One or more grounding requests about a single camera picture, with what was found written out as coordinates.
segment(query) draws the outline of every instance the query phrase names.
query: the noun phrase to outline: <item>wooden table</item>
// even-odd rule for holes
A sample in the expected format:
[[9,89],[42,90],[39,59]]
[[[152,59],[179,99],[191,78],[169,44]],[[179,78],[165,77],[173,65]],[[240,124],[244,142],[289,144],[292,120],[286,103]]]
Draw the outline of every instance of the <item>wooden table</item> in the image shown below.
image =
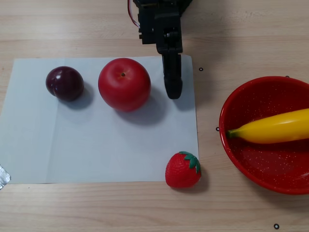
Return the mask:
[[[8,185],[0,191],[0,231],[271,232],[278,223],[281,232],[307,232],[309,196],[277,194],[246,179],[225,154],[216,127],[228,95],[250,79],[309,81],[308,8],[308,0],[193,0],[183,15],[207,173],[194,189]],[[125,0],[0,0],[0,108],[15,58],[157,55],[138,37]]]

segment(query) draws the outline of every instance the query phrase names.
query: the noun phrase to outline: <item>apple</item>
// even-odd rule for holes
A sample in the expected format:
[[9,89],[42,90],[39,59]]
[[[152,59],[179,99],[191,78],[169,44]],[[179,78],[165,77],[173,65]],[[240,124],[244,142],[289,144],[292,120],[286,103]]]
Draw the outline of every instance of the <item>apple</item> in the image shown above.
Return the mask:
[[61,66],[51,70],[47,75],[46,87],[58,99],[70,102],[81,96],[84,90],[84,81],[75,69]]
[[151,80],[140,63],[128,58],[118,58],[103,68],[98,88],[110,107],[130,112],[141,108],[149,99]]

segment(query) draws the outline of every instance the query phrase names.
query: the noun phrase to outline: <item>green strawberry top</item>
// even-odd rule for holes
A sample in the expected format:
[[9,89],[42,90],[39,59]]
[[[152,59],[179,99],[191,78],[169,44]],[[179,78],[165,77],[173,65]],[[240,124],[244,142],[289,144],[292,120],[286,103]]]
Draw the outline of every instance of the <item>green strawberry top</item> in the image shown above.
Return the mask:
[[198,159],[194,155],[192,155],[191,153],[186,152],[186,151],[181,151],[181,152],[179,152],[179,154],[186,155],[184,157],[184,160],[190,161],[189,168],[196,168],[197,173],[200,172],[201,165],[200,165]]

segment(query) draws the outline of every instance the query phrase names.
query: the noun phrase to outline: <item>banana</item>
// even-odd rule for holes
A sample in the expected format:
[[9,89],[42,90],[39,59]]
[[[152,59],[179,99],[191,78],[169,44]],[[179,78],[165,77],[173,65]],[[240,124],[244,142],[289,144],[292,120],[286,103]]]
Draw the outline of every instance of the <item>banana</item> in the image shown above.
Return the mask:
[[239,129],[229,130],[227,138],[242,138],[256,144],[283,143],[309,139],[309,109],[263,118]]

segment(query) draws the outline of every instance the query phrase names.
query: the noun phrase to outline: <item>bowl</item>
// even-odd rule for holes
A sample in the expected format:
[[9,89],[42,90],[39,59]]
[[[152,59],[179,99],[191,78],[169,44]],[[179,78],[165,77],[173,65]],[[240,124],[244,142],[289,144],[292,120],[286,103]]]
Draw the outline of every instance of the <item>bowl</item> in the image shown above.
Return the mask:
[[237,88],[220,115],[223,147],[234,165],[250,180],[285,194],[309,193],[309,139],[253,144],[225,133],[264,117],[309,108],[309,85],[289,77],[267,76]]

